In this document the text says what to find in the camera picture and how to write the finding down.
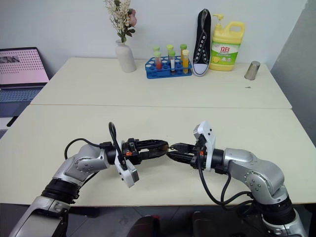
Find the laptop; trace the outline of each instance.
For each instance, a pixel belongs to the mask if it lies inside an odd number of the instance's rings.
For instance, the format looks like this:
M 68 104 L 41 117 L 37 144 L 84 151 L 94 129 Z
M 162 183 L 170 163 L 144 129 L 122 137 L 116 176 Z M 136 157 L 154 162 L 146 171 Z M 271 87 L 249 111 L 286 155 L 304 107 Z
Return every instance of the laptop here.
M 19 116 L 48 81 L 36 47 L 0 49 L 0 118 Z

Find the pink flower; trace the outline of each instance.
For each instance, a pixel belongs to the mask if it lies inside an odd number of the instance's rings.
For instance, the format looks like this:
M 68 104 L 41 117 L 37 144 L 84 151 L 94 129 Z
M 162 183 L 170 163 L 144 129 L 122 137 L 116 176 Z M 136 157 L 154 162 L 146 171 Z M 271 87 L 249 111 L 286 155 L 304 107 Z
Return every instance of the pink flower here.
M 128 15 L 129 16 L 129 25 L 130 26 L 135 26 L 136 22 L 137 22 L 137 19 L 135 17 L 136 11 L 134 9 L 132 9 L 132 8 L 130 10 L 131 10 L 131 14 Z

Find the black sneaker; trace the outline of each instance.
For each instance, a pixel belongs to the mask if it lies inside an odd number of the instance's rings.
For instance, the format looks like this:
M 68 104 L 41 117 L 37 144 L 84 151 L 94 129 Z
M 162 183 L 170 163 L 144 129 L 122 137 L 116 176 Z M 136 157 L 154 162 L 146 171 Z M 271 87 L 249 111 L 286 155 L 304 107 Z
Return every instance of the black sneaker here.
M 193 54 L 193 71 L 198 77 L 203 76 L 211 58 L 211 15 L 203 9 L 197 18 L 197 41 Z

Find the laptop screen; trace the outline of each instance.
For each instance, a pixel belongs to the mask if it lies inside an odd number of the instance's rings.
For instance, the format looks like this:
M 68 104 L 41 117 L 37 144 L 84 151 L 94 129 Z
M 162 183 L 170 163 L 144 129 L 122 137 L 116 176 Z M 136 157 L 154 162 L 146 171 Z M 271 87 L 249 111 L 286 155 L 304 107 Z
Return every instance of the laptop screen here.
M 37 48 L 0 49 L 0 87 L 42 87 L 48 76 Z

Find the test tube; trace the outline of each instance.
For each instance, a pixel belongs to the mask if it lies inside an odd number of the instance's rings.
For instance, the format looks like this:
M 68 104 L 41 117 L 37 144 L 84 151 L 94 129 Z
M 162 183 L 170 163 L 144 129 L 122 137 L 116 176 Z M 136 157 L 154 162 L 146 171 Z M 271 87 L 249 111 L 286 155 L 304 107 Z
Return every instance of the test tube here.
M 175 56 L 176 52 L 171 50 L 169 52 L 169 58 L 170 58 L 170 68 L 171 68 L 171 74 L 175 75 L 176 74 L 176 68 L 175 68 Z
M 173 45 L 172 44 L 168 44 L 167 45 L 167 50 L 168 50 L 168 60 L 170 62 L 169 52 L 173 50 Z
M 182 51 L 183 54 L 183 61 L 182 61 L 182 67 L 183 67 L 183 73 L 188 74 L 188 67 L 189 67 L 189 51 L 187 49 Z
M 155 46 L 153 46 L 153 50 L 154 50 L 154 52 L 160 51 L 160 47 L 158 45 L 155 45 Z
M 162 69 L 161 52 L 155 51 L 154 52 L 154 56 L 155 56 L 156 69 L 157 70 L 161 70 Z
M 187 45 L 186 45 L 185 43 L 182 43 L 182 44 L 180 45 L 181 60 L 182 60 L 182 62 L 183 62 L 183 53 L 182 53 L 182 51 L 185 50 L 185 49 L 187 49 Z

